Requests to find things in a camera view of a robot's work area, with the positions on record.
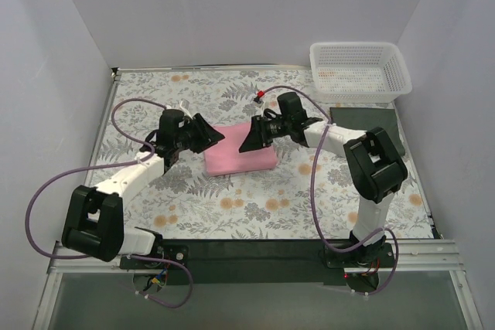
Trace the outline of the pink t shirt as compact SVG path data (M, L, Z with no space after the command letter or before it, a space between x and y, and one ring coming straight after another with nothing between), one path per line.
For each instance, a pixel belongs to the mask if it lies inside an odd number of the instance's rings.
M239 152L250 131L248 122L231 126L215 126L224 139L204 152L206 173L209 176L232 175L273 169L278 157L272 147L250 152Z

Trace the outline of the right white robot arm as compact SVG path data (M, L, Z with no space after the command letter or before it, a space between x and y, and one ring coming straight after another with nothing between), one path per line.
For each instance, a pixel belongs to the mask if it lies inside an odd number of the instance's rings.
M251 128L239 151L268 148L274 139L289 137L317 153L327 151L345 158L360 196L357 222L350 231L349 247L338 248L328 240L323 243L333 253L349 254L359 266L371 264L385 234L391 232L386 227L391 200L408 177L389 135L383 128L354 130L335 125L331 117L310 117L295 92L279 95L278 106L278 113L266 109L251 118Z

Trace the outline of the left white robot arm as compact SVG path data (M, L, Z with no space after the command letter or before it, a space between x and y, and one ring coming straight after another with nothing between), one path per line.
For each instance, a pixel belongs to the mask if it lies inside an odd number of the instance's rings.
M161 235L127 228L125 205L166 174L181 152L200 154L222 140L224 135L200 114L188 117L181 110L165 109L159 128L145 138L131 165L93 187L81 185L73 191L62 245L105 262L134 254L146 267L158 267L165 257L163 247L157 244Z

